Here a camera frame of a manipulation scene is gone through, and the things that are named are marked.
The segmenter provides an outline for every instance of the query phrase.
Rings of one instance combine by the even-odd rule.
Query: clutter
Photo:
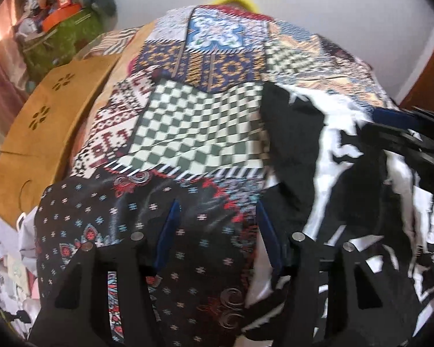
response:
[[[140,27],[134,27],[132,29],[111,31],[109,33],[101,34],[98,38],[82,48],[80,52],[74,56],[74,60],[122,53],[139,29]]]
[[[15,259],[21,258],[17,243],[17,231],[14,226],[15,223],[7,223],[0,218],[0,260],[10,254]]]
[[[5,256],[0,262],[0,309],[9,325],[26,339],[40,311],[40,300],[38,297],[30,298],[26,291],[10,278],[6,264]]]
[[[8,276],[15,282],[24,293],[30,296],[29,282],[27,280],[27,271],[23,263],[19,259],[15,259],[11,254],[8,255],[7,259],[8,266]]]
[[[53,69],[21,109],[0,155],[0,217],[13,228],[63,175],[73,133],[117,59],[95,57]]]
[[[36,275],[36,233],[34,229],[34,218],[37,213],[37,206],[29,214],[24,214],[16,224],[18,249],[21,260],[32,274]]]
[[[79,5],[71,5],[65,9],[79,8]],[[68,64],[77,52],[102,32],[98,16],[83,9],[53,26],[44,36],[21,43],[29,78],[41,82],[51,69]]]
[[[34,0],[25,10],[15,38],[35,83],[116,24],[114,0]]]
[[[45,18],[42,22],[43,31],[49,32],[54,26],[68,19],[69,17],[72,17],[81,9],[82,8],[79,4],[69,4],[65,7],[55,10],[53,13],[49,14],[49,16]]]

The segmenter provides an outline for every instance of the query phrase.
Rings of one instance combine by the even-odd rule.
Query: green bag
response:
[[[45,36],[23,44],[30,80],[38,84],[53,68],[68,64],[88,43],[103,32],[98,15],[83,9],[53,27]]]

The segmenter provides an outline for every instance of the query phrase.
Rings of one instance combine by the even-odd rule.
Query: metal rivet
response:
[[[295,241],[304,241],[306,239],[306,236],[302,232],[294,232],[291,237]]]
[[[93,248],[93,244],[89,241],[84,242],[81,246],[80,249],[82,249],[84,252],[88,252],[89,250],[91,250]]]
[[[130,239],[133,241],[139,241],[144,237],[145,237],[145,235],[142,232],[136,231],[133,234],[131,234]]]
[[[347,250],[348,252],[352,252],[355,249],[355,245],[352,244],[351,242],[346,241],[343,244],[343,248],[344,248],[344,250]]]

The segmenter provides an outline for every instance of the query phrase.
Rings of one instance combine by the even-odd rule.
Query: flower-shaped cutout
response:
[[[71,78],[74,77],[75,74],[68,73],[66,76],[61,77],[58,82],[54,84],[52,87],[53,90],[58,91],[62,86],[66,86],[71,82]]]
[[[40,111],[36,112],[32,116],[32,121],[29,124],[29,129],[35,130],[40,123],[43,123],[47,118],[47,113],[50,110],[50,107],[44,105],[40,108]]]

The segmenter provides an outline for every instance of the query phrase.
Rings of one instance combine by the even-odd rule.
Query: blue plastic strip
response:
[[[421,127],[418,119],[411,113],[405,111],[374,108],[372,118],[377,124],[399,129],[411,129],[418,132]]]
[[[274,275],[278,275],[283,268],[281,258],[281,246],[276,236],[275,229],[272,222],[265,211],[264,205],[261,201],[257,202],[255,207],[255,219],[259,226],[260,234],[264,240],[265,249],[269,255],[270,264],[273,268]]]
[[[167,263],[169,249],[172,246],[175,231],[180,224],[180,210],[179,202],[174,200],[156,246],[156,261],[154,263],[156,271],[161,270]]]

